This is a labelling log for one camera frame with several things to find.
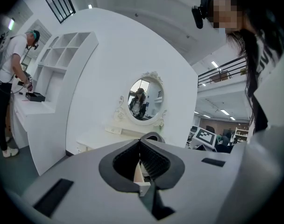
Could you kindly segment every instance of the man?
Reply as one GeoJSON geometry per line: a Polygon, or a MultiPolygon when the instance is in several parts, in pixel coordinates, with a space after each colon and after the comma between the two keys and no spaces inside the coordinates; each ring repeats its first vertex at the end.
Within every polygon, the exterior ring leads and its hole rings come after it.
{"type": "Polygon", "coordinates": [[[40,33],[36,30],[14,36],[4,52],[3,60],[5,62],[0,69],[0,148],[5,158],[18,154],[17,148],[7,146],[5,138],[5,119],[13,77],[16,75],[25,84],[28,91],[33,89],[32,83],[21,69],[20,61],[25,48],[34,46],[38,42],[39,37],[40,33]]]}

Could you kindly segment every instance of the floor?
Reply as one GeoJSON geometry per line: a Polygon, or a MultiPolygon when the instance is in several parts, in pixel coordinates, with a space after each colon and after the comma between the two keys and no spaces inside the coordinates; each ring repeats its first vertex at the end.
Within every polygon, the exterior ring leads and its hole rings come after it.
{"type": "MultiPolygon", "coordinates": [[[[14,139],[9,141],[8,146],[17,148],[14,139]]],[[[29,146],[21,148],[18,155],[10,158],[4,158],[0,149],[0,181],[5,188],[21,196],[38,176],[29,146]]]]}

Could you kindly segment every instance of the black pants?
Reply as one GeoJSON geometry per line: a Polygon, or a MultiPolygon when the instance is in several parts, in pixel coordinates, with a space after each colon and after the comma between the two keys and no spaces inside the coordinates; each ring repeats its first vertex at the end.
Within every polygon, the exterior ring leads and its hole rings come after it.
{"type": "Polygon", "coordinates": [[[0,147],[3,151],[7,150],[5,123],[7,106],[10,100],[11,86],[11,83],[0,83],[0,147]]]}

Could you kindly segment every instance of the vr headset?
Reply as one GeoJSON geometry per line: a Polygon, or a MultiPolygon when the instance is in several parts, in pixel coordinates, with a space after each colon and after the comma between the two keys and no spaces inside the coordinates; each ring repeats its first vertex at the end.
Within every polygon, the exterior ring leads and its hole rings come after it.
{"type": "Polygon", "coordinates": [[[203,28],[203,20],[208,19],[208,6],[211,0],[201,0],[200,6],[193,6],[192,13],[196,23],[197,28],[203,28]]]}

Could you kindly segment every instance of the oval mirror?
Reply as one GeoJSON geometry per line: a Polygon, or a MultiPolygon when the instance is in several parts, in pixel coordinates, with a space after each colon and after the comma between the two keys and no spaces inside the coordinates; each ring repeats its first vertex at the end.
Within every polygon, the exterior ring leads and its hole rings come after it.
{"type": "Polygon", "coordinates": [[[138,80],[128,94],[128,108],[138,120],[149,120],[161,109],[162,87],[155,79],[144,77],[138,80]]]}

